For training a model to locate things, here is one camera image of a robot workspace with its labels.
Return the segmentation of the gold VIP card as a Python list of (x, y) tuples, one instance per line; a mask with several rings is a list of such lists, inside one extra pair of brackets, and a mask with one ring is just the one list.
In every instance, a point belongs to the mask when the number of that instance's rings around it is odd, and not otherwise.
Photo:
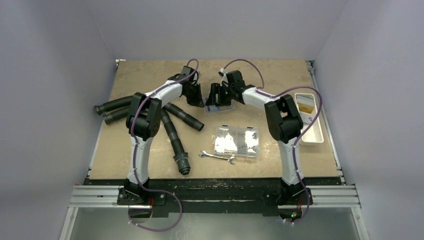
[(225, 105), (225, 106), (219, 106), (220, 111), (229, 111), (232, 110), (234, 107), (232, 105)]

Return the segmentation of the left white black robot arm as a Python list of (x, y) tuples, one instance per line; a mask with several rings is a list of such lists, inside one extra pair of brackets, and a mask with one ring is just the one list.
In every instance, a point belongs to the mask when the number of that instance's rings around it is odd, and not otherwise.
[(153, 138), (161, 126), (170, 139), (179, 173), (183, 176), (190, 173), (189, 154), (163, 107), (181, 96), (185, 96), (190, 105), (203, 107), (198, 79), (197, 69), (185, 65), (180, 73), (171, 76), (158, 88), (146, 93), (137, 92), (131, 98), (125, 125), (131, 137), (132, 159), (124, 188), (138, 205), (146, 203), (149, 192), (153, 191), (149, 188), (148, 165)]

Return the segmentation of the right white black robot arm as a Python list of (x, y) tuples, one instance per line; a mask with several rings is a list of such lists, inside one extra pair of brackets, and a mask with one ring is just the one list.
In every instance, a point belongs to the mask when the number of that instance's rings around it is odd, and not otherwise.
[(220, 83), (212, 83), (205, 104), (207, 106), (229, 106), (232, 101), (256, 107), (265, 113), (268, 131), (277, 141), (282, 163), (279, 199), (294, 203), (305, 191), (304, 177), (300, 170), (297, 139), (304, 123), (293, 97), (289, 94), (277, 97), (247, 85), (239, 70), (221, 69)]

